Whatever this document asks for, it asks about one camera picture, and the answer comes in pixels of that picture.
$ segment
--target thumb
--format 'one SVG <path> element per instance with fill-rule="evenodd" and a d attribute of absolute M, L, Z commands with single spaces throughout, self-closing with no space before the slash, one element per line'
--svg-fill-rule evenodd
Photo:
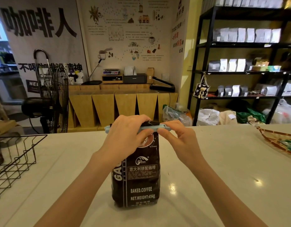
<path fill-rule="evenodd" d="M 138 144 L 141 144 L 146 137 L 148 137 L 150 134 L 153 134 L 153 129 L 144 129 L 140 133 L 137 134 L 136 138 L 138 141 Z"/>
<path fill-rule="evenodd" d="M 177 142 L 177 138 L 169 132 L 167 129 L 159 128 L 157 130 L 157 133 L 160 134 L 162 137 L 164 137 L 169 143 L 174 146 Z"/>

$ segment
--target white table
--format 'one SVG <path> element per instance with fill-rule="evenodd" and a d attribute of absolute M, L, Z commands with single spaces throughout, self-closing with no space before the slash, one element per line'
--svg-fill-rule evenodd
<path fill-rule="evenodd" d="M 265 128 L 291 133 L 291 124 Z M 205 159 L 234 193 L 269 227 L 291 227 L 291 158 L 267 145 L 250 125 L 193 129 Z M 36 147 L 37 164 L 2 194 L 0 227 L 33 226 L 78 176 L 105 137 L 104 132 L 48 135 Z M 108 176 L 82 226 L 223 226 L 200 183 L 177 159 L 171 145 L 162 137 L 159 142 L 158 203 L 130 210 L 116 208 Z M 171 183 L 175 192 L 170 190 Z"/>

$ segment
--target digital scale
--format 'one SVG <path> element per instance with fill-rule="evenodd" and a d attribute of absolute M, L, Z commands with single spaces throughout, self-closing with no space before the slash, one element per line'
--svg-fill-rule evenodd
<path fill-rule="evenodd" d="M 120 73 L 120 69 L 104 69 L 103 75 L 118 75 Z"/>

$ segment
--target white logo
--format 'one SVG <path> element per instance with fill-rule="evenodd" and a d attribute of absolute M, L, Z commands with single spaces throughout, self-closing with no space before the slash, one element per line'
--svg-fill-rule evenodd
<path fill-rule="evenodd" d="M 140 163 L 145 163 L 148 159 L 144 156 L 140 156 L 136 159 L 136 165 L 139 165 Z"/>

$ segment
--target forearm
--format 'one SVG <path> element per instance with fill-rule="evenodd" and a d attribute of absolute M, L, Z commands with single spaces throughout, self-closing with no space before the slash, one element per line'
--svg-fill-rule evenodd
<path fill-rule="evenodd" d="M 225 227 L 267 227 L 206 162 L 190 167 L 190 170 L 201 183 Z"/>
<path fill-rule="evenodd" d="M 34 227 L 79 227 L 98 189 L 114 168 L 106 152 L 95 152 L 87 166 Z"/>

